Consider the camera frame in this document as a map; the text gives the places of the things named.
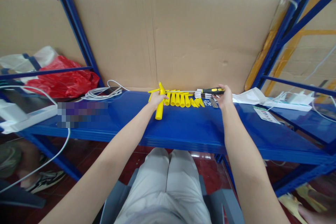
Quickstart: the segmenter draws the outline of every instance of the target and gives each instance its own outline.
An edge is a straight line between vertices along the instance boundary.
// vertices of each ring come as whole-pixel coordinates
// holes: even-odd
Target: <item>hand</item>
[[[224,88],[224,90],[225,90],[224,94],[218,95],[219,98],[217,96],[215,96],[215,95],[212,95],[212,97],[214,97],[214,98],[217,99],[218,106],[222,110],[225,106],[233,104],[233,101],[232,101],[232,92],[231,92],[231,89],[229,88],[229,86],[227,86],[227,85],[219,84],[218,86],[220,88]]]
[[[160,91],[156,91],[152,93],[152,97],[150,98],[148,104],[152,105],[156,109],[163,99],[168,99],[168,97],[165,94],[160,95]]]

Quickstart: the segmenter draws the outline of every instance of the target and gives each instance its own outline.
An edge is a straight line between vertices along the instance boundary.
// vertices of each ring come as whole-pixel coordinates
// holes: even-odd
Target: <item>screwdriver handle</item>
[[[223,88],[219,88],[219,87],[215,87],[215,88],[212,88],[212,89],[202,89],[202,93],[210,93],[210,94],[213,94],[213,95],[222,95],[224,94],[224,91],[225,89]]]

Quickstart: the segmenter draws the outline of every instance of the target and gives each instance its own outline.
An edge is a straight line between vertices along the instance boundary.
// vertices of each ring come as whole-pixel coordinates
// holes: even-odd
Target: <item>shoe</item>
[[[39,164],[40,166],[48,162],[50,158],[48,158],[46,155],[44,155],[42,152],[40,153],[40,161]]]
[[[55,184],[57,184],[64,176],[64,171],[59,172],[40,172],[41,178],[31,187],[27,188],[26,191],[30,193],[37,193],[44,189],[47,189]]]

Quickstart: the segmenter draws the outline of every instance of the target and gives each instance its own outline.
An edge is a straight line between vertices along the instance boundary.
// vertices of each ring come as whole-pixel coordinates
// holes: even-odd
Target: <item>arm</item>
[[[97,160],[40,223],[92,223],[139,144],[158,104],[159,92],[110,141]]]
[[[263,159],[232,102],[228,86],[218,99],[225,147],[246,224],[289,223],[268,178]]]

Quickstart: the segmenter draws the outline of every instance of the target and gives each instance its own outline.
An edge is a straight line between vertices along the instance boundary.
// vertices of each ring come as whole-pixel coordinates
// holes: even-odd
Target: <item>yellow plastic tube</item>
[[[176,93],[172,93],[171,94],[171,98],[170,98],[170,105],[175,106],[175,97],[176,97]]]
[[[180,107],[185,107],[186,106],[186,101],[184,99],[184,96],[186,95],[186,93],[182,93],[181,97],[180,97]]]
[[[148,102],[151,100],[151,97],[152,97],[152,93],[156,92],[156,91],[159,91],[160,89],[154,89],[152,91],[148,91],[147,93],[150,93],[150,96],[149,96],[149,99],[148,99]]]
[[[169,93],[168,91],[175,91],[175,90],[166,90],[166,92],[167,92],[167,98],[168,98],[168,99],[165,99],[165,100],[164,100],[164,103],[165,103],[166,106],[169,105],[169,103],[170,103],[170,97],[171,97],[171,95],[172,95],[172,94]]]
[[[193,96],[193,95],[191,95],[191,94],[189,94],[189,93],[186,93],[186,94],[184,95],[184,100],[185,100],[185,106],[186,106],[186,107],[190,107],[189,96]]]
[[[160,95],[164,95],[165,89],[163,88],[161,82],[159,82],[159,87],[160,87]],[[162,119],[162,113],[163,113],[163,100],[160,102],[160,104],[158,105],[158,108],[156,109],[155,119],[156,120],[161,120]]]
[[[179,92],[176,93],[176,97],[175,97],[175,106],[179,107],[180,106],[180,94],[182,94],[183,92]]]
[[[196,103],[194,102],[194,99],[192,99],[192,98],[190,98],[190,104],[193,106],[193,107],[198,107],[197,105],[196,105]]]

